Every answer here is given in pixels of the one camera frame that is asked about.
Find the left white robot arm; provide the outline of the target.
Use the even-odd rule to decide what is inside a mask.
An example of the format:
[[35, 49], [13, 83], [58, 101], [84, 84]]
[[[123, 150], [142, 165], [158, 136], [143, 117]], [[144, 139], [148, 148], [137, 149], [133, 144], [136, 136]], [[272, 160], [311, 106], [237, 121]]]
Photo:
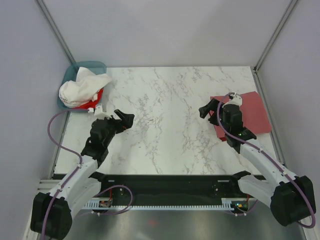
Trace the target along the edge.
[[78, 164], [47, 193], [39, 192], [34, 197], [30, 229], [39, 233], [41, 239], [64, 239], [85, 204], [93, 197], [109, 193], [109, 183], [102, 180], [104, 176], [97, 170], [106, 159], [114, 136], [130, 129], [135, 118], [134, 114], [119, 109], [114, 113], [118, 118], [104, 112], [96, 115], [83, 150], [71, 151], [78, 156]]

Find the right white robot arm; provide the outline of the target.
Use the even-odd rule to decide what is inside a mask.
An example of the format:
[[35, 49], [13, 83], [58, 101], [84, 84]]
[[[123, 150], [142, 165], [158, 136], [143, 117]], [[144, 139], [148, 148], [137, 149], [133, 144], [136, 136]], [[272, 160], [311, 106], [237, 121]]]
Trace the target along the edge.
[[263, 175], [261, 181], [250, 173], [240, 172], [229, 184], [229, 191], [235, 197], [248, 194], [268, 206], [273, 217], [282, 226], [298, 223], [306, 229], [316, 225], [316, 202], [312, 181], [298, 176], [274, 160], [263, 148], [257, 137], [244, 126], [242, 98], [232, 93], [229, 101], [223, 103], [215, 98], [199, 108], [204, 119], [213, 114], [209, 122], [221, 127], [227, 144], [238, 154], [249, 160]]

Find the white t shirt red print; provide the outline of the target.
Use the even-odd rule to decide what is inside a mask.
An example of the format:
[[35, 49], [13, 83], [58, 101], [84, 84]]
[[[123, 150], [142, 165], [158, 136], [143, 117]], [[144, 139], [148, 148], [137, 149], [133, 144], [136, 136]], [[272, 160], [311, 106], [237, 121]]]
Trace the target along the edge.
[[80, 67], [75, 81], [62, 84], [58, 96], [68, 108], [78, 108], [90, 101], [98, 100], [98, 92], [112, 81], [106, 73], [95, 74], [85, 67]]

